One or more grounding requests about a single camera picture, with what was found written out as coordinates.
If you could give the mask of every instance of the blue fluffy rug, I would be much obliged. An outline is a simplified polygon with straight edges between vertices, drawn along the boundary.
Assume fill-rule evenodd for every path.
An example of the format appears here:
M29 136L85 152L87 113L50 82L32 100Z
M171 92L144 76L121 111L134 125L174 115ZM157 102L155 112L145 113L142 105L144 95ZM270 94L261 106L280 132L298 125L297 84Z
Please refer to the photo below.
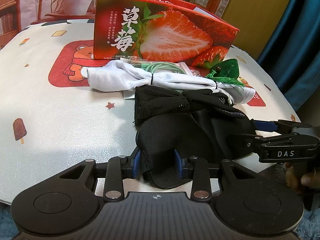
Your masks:
M320 209L305 211L297 233L304 240L320 240ZM0 203L0 240L10 240L17 234L18 229L10 215L10 206Z

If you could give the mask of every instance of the blue curtain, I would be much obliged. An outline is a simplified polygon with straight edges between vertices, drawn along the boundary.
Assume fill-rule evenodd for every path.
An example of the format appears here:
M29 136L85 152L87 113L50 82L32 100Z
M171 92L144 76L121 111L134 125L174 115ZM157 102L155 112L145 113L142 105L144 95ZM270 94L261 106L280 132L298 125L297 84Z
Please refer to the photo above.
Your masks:
M290 0L257 62L298 110L320 85L320 0Z

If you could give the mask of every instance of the box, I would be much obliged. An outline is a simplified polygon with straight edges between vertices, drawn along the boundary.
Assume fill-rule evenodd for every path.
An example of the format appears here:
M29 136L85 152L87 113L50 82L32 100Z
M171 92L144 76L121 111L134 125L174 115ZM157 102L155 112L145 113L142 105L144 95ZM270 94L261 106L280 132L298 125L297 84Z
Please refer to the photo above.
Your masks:
M238 31L182 0L97 0L94 58L211 68L223 60Z

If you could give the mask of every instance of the white fabric bundle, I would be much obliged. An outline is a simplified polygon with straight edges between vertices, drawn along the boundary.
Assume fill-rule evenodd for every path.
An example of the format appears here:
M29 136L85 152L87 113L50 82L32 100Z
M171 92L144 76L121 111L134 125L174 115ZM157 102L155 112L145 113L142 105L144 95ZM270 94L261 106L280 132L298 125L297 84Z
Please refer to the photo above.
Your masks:
M142 85L154 85L175 90L211 89L214 93L228 95L234 104L245 104L255 94L253 88L228 85L208 78L179 73L154 73L136 68L121 60L112 60L104 67L87 68L90 87L104 91L130 90Z

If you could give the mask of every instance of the ribbed black surface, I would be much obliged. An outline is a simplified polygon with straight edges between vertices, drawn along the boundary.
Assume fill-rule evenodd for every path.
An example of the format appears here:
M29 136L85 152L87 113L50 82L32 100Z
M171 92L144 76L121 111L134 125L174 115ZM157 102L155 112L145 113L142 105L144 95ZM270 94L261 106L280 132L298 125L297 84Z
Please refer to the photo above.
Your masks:
M105 204L86 227L65 236L21 233L15 240L254 240L225 226L205 203L190 201L183 192L130 192L118 203ZM289 233L264 239L297 240Z

